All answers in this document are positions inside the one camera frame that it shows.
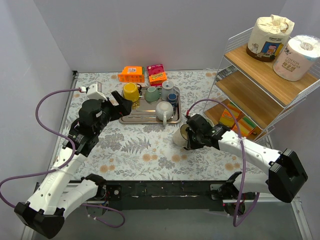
wooden shelf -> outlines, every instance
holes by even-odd
[[[250,116],[261,129],[265,129],[283,110],[279,104],[240,71],[236,71],[218,81],[216,86],[242,112]]]
[[[284,107],[289,105],[301,91],[318,80],[309,73],[298,81],[285,80],[274,72],[274,61],[256,60],[247,54],[246,48],[247,44],[227,52],[224,56]]]
[[[226,99],[226,100],[222,101],[222,103],[227,105],[228,103],[230,103],[230,100]],[[214,107],[207,110],[204,114],[206,115],[207,118],[209,118],[213,122],[214,125],[217,125],[219,123],[220,117],[221,117],[222,113],[224,112],[224,110],[225,110],[224,106],[222,106],[221,104],[217,104]],[[247,139],[253,141],[256,139],[257,136],[258,135],[250,134],[247,137]]]

green cup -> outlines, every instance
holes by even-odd
[[[150,103],[158,101],[160,98],[160,91],[154,87],[148,87],[148,89],[145,91],[144,99]]]

orange package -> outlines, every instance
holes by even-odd
[[[144,83],[145,68],[142,66],[126,66],[122,73],[118,74],[118,79],[123,83]]]

metal tray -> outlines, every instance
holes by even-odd
[[[132,110],[130,115],[123,116],[119,119],[122,124],[162,124],[156,116],[156,106],[163,100],[160,98],[158,101],[148,102],[145,100],[145,92],[147,87],[142,87],[140,93],[140,99],[134,102],[132,105]],[[178,87],[174,87],[175,92],[178,95],[178,106],[174,109],[173,116],[167,121],[167,124],[177,124],[182,119],[181,113],[181,100],[180,100],[180,90]]]

yellow cup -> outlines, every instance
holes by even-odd
[[[132,101],[133,103],[139,100],[139,92],[142,86],[133,82],[129,82],[123,86],[123,96],[125,99]]]

